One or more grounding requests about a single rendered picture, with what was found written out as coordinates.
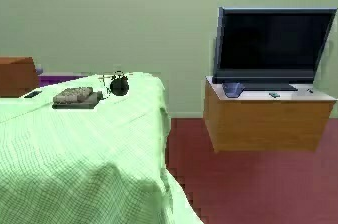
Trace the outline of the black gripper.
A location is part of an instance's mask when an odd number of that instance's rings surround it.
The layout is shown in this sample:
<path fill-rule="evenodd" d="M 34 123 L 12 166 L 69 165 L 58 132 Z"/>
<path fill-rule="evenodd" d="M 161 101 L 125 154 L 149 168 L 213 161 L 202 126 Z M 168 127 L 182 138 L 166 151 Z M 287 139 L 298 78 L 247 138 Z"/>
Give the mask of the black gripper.
<path fill-rule="evenodd" d="M 100 75 L 98 79 L 111 79 L 110 90 L 116 96 L 124 96 L 129 91 L 129 83 L 126 76 Z"/>

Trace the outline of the bed with green cover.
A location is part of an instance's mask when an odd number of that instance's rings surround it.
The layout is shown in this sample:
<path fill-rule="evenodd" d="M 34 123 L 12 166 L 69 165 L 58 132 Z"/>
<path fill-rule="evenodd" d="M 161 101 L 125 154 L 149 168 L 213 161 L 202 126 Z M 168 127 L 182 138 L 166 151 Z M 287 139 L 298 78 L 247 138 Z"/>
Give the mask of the bed with green cover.
<path fill-rule="evenodd" d="M 94 109 L 52 104 L 66 88 L 105 91 L 97 75 L 0 99 L 0 224 L 203 224 L 166 168 L 162 81 L 128 82 Z"/>

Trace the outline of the black flat television set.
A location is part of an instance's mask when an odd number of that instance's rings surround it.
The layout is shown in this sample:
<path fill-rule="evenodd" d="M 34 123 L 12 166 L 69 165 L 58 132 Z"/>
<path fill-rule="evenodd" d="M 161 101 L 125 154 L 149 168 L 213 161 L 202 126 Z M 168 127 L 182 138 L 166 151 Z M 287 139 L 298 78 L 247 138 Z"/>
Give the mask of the black flat television set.
<path fill-rule="evenodd" d="M 221 7 L 212 82 L 311 84 L 335 8 Z"/>

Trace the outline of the brown wooden chest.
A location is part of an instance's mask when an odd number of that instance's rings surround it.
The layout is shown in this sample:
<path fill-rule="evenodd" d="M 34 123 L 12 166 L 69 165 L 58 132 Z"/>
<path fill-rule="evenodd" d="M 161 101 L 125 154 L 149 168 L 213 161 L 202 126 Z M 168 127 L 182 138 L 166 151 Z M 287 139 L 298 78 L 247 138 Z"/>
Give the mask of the brown wooden chest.
<path fill-rule="evenodd" d="M 18 98 L 38 87 L 32 57 L 0 57 L 0 98 Z"/>

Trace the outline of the purple cloth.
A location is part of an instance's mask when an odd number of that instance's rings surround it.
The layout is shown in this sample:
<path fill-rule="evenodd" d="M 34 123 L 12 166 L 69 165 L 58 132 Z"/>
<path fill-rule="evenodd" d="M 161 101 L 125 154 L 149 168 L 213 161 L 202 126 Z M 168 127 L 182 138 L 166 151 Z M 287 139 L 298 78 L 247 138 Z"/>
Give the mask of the purple cloth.
<path fill-rule="evenodd" d="M 79 79 L 79 76 L 39 76 L 39 86 L 48 86 Z"/>

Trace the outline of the wooden television cabinet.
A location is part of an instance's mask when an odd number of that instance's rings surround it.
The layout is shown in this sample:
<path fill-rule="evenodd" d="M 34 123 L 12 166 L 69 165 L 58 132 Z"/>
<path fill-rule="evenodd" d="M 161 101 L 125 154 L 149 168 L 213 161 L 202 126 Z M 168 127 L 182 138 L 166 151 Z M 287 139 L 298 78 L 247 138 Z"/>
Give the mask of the wooden television cabinet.
<path fill-rule="evenodd" d="M 316 150 L 337 99 L 306 84 L 279 95 L 244 91 L 238 98 L 228 98 L 220 84 L 206 77 L 203 119 L 213 149 Z"/>

